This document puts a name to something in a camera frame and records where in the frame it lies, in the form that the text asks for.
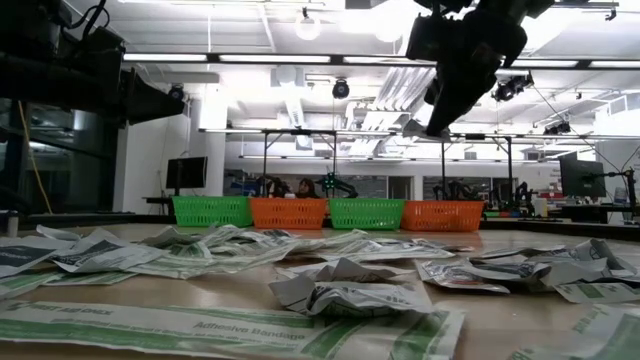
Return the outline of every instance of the desk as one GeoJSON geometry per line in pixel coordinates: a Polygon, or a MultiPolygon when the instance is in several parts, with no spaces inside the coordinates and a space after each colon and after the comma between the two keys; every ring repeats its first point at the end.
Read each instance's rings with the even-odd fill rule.
{"type": "MultiPolygon", "coordinates": [[[[608,224],[608,213],[631,212],[630,206],[616,205],[565,205],[562,207],[562,217],[570,218],[573,222],[599,222],[608,224]]],[[[636,214],[640,214],[640,207],[636,207],[636,214]]]]}
{"type": "Polygon", "coordinates": [[[162,207],[162,215],[164,215],[164,206],[167,205],[167,212],[169,215],[175,215],[173,209],[173,201],[170,197],[143,197],[147,201],[147,204],[159,204],[162,207]]]}
{"type": "MultiPolygon", "coordinates": [[[[130,224],[105,226],[114,234],[140,240],[157,233],[165,225],[130,224]]],[[[90,228],[75,229],[88,234],[90,228]]],[[[190,228],[188,232],[203,231],[190,228]]],[[[291,231],[308,237],[325,237],[341,233],[336,230],[291,231]]],[[[529,233],[522,231],[483,230],[476,234],[377,232],[386,238],[427,238],[450,244],[470,245],[477,252],[518,246],[550,244],[576,245],[586,238],[529,233]]],[[[635,266],[640,266],[640,247],[633,243],[609,241],[612,251],[635,266]]],[[[293,265],[291,262],[279,265],[293,265]]],[[[412,268],[412,262],[394,263],[412,268]]],[[[241,308],[281,309],[267,284],[275,279],[273,266],[263,266],[233,275],[206,275],[190,280],[136,276],[120,284],[101,287],[40,287],[17,299],[108,303],[128,306],[228,306],[241,308]]],[[[590,306],[567,302],[560,295],[514,294],[478,295],[447,291],[423,284],[416,274],[400,280],[424,287],[431,301],[447,308],[467,310],[458,340],[456,360],[506,359],[520,346],[561,342],[576,321],[590,306]]],[[[145,355],[133,351],[115,351],[77,345],[14,344],[0,342],[2,358],[12,360],[192,360],[191,357],[145,355]]]]}

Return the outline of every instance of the green basket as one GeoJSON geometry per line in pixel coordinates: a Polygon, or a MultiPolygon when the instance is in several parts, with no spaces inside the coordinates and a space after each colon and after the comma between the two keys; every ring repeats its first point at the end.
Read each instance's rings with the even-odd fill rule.
{"type": "Polygon", "coordinates": [[[249,198],[244,196],[174,196],[179,226],[235,225],[253,223],[249,198]]]}
{"type": "Polygon", "coordinates": [[[331,222],[336,229],[395,230],[400,227],[404,200],[330,199],[331,222]]]}

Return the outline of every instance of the orange basket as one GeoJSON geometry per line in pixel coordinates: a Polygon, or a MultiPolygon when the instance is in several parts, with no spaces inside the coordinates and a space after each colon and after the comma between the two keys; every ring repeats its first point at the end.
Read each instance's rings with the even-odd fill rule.
{"type": "Polygon", "coordinates": [[[483,201],[407,201],[401,227],[412,231],[473,232],[480,227],[483,201]]]}
{"type": "Polygon", "coordinates": [[[254,226],[260,229],[322,229],[326,199],[251,199],[254,226]]]}

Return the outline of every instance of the plastic basket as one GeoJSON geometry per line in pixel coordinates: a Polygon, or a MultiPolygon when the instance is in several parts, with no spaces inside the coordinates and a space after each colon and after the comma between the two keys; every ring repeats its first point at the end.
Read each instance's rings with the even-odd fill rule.
{"type": "Polygon", "coordinates": [[[251,199],[254,225],[261,229],[322,229],[326,199],[251,199]]]}
{"type": "Polygon", "coordinates": [[[480,227],[482,201],[407,201],[402,228],[412,231],[473,232],[480,227]]]}
{"type": "Polygon", "coordinates": [[[336,229],[395,230],[400,227],[404,200],[330,199],[331,222],[336,229]]]}
{"type": "Polygon", "coordinates": [[[249,198],[244,196],[174,196],[179,226],[251,226],[249,198]]]}

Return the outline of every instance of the person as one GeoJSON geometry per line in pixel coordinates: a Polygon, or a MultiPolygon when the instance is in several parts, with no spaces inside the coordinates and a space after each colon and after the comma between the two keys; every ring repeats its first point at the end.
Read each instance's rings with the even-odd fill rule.
{"type": "Polygon", "coordinates": [[[320,196],[316,194],[315,184],[311,179],[308,179],[308,178],[304,178],[300,180],[296,197],[298,199],[319,199],[320,198],[320,196]]]}

